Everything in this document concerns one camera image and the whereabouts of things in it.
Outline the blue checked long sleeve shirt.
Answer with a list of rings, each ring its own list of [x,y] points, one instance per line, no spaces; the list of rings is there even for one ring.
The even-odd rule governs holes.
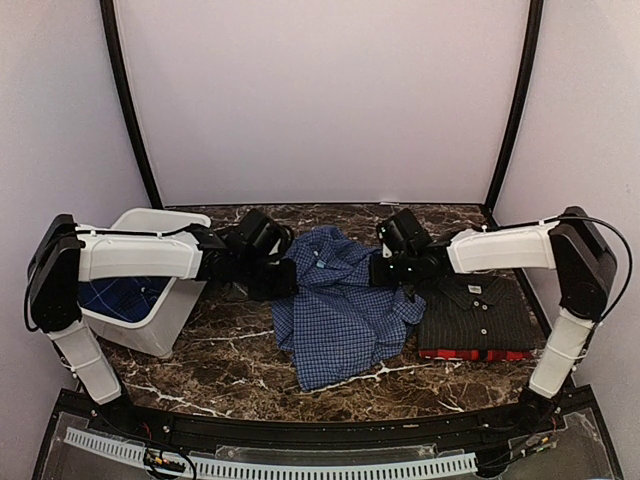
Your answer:
[[[399,355],[422,320],[422,298],[370,285],[369,261],[378,253],[335,226],[312,229],[288,251],[299,291],[274,301],[271,312],[277,346],[291,354],[303,391],[342,382]]]

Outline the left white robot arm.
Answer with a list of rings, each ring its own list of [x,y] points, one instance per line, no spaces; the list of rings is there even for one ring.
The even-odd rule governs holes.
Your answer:
[[[26,328],[53,343],[101,417],[120,436],[141,427],[140,412],[99,341],[157,358],[172,355],[208,284],[239,286],[254,301],[298,291],[286,256],[292,230],[252,209],[215,230],[202,214],[135,208],[108,229],[54,218],[27,269]]]

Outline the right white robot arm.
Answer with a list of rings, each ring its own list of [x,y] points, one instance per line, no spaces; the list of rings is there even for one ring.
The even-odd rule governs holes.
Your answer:
[[[587,350],[596,326],[614,307],[609,295],[617,274],[613,250],[600,234],[604,221],[578,207],[553,218],[503,227],[470,228],[433,239],[404,208],[376,227],[381,251],[369,261],[376,287],[415,286],[448,274],[540,268],[557,274],[559,314],[510,424],[534,432],[549,416],[546,399],[561,390]]]

